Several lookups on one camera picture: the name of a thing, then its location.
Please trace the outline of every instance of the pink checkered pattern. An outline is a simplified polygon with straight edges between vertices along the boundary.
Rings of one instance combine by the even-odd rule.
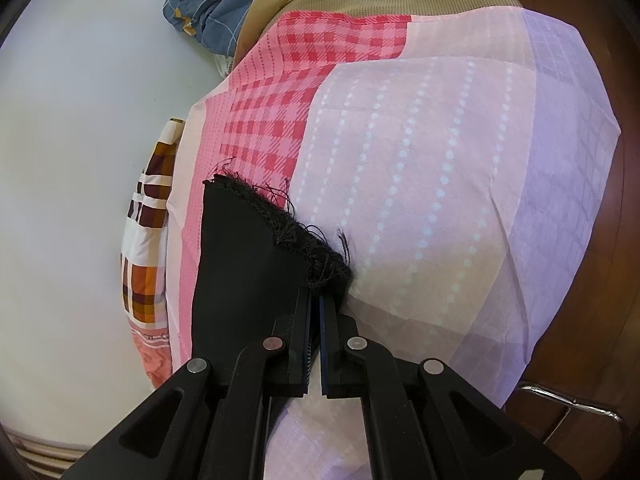
[[[220,145],[222,160],[231,159],[228,168],[249,182],[286,189],[311,101],[332,69],[285,72],[239,89]]]
[[[286,190],[319,86],[338,63],[399,57],[410,21],[409,15],[352,18],[288,12],[232,71],[227,90],[205,98],[206,118],[182,229],[180,327],[191,326],[203,180],[225,168],[251,184]],[[185,339],[182,333],[184,360],[191,353]]]
[[[284,14],[276,25],[285,61],[302,66],[398,57],[411,16],[353,18],[315,10]]]

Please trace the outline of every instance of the red gingham pattern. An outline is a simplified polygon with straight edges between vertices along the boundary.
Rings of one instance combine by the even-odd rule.
[[[284,14],[230,77],[236,94],[220,160],[230,160],[227,169],[248,182],[285,189],[322,81],[338,63],[398,57],[410,21],[409,15]]]
[[[284,14],[276,33],[285,62],[313,66],[400,56],[408,14],[353,18],[314,10]]]
[[[220,157],[232,159],[229,169],[248,182],[286,189],[311,101],[332,69],[333,65],[287,72],[240,89],[220,145]]]

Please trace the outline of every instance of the black cloth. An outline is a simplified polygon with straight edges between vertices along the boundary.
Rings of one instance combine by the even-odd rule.
[[[242,349],[270,336],[276,318],[293,316],[300,287],[330,290],[339,305],[351,272],[260,190],[223,175],[204,185],[192,355],[209,359],[216,381],[228,384]]]

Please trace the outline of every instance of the fabric pile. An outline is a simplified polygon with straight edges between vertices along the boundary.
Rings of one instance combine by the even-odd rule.
[[[203,38],[215,22],[198,6],[172,0],[172,16]],[[234,68],[193,105],[172,179],[148,168],[130,210],[124,292],[147,373],[157,384],[204,348],[204,197],[224,167],[287,190],[335,251],[348,243],[342,309],[363,336],[443,360],[501,406],[584,256],[620,132],[580,35],[516,0],[243,9],[225,40]],[[318,368],[277,423],[265,478],[370,478],[359,402],[323,399]]]

